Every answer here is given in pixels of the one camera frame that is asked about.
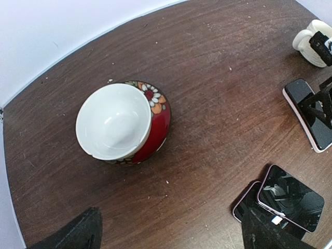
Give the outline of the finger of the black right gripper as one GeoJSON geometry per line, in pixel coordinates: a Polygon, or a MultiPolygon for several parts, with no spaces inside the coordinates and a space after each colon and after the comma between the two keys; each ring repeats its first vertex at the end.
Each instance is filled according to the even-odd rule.
{"type": "Polygon", "coordinates": [[[319,92],[305,98],[300,107],[325,125],[331,124],[331,77],[319,85],[319,92]]]}

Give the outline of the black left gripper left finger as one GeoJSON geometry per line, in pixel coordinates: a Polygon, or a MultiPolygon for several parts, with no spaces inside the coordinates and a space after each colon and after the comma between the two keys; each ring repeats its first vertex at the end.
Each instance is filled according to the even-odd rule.
{"type": "Polygon", "coordinates": [[[98,207],[90,207],[60,230],[30,248],[100,248],[102,234],[101,211],[98,207]]]}

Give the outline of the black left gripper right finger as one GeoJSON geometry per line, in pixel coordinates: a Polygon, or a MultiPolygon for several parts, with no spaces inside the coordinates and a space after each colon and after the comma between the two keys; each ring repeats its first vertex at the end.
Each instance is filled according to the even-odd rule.
{"type": "Polygon", "coordinates": [[[274,225],[255,209],[245,211],[241,228],[245,248],[314,249],[313,246],[274,225]]]}

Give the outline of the pink phone case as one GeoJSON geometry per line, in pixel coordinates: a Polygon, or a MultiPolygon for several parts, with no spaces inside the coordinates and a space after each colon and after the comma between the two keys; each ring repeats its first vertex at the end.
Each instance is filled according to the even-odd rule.
{"type": "Polygon", "coordinates": [[[316,153],[322,153],[322,152],[326,151],[327,149],[329,149],[331,147],[331,142],[324,149],[321,149],[321,148],[318,147],[317,142],[314,140],[314,136],[310,133],[310,131],[308,129],[309,128],[308,125],[305,124],[305,120],[301,117],[299,111],[297,110],[297,108],[294,105],[293,101],[291,100],[290,96],[286,93],[285,88],[282,90],[282,93],[283,93],[285,99],[287,100],[287,102],[289,103],[290,107],[294,111],[295,115],[297,116],[299,122],[301,123],[301,126],[304,129],[304,131],[305,131],[305,133],[307,135],[307,138],[310,141],[312,149],[316,153]]]}

